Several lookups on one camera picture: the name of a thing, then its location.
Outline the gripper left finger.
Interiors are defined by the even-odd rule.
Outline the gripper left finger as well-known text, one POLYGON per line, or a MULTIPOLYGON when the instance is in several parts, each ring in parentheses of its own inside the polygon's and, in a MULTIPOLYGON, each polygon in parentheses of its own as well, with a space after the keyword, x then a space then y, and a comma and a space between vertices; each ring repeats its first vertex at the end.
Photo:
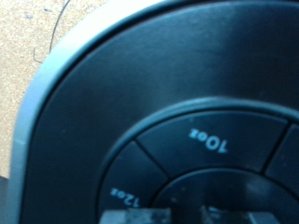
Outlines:
POLYGON ((106 210, 100 224, 172 224, 172 214, 170 209, 106 210))

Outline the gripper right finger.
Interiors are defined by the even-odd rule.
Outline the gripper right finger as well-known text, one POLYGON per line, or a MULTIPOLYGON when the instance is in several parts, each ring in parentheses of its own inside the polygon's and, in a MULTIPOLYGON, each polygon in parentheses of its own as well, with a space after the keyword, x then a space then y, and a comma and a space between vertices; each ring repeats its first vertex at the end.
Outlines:
POLYGON ((201 224, 281 224, 269 212, 228 211, 202 206, 201 224))

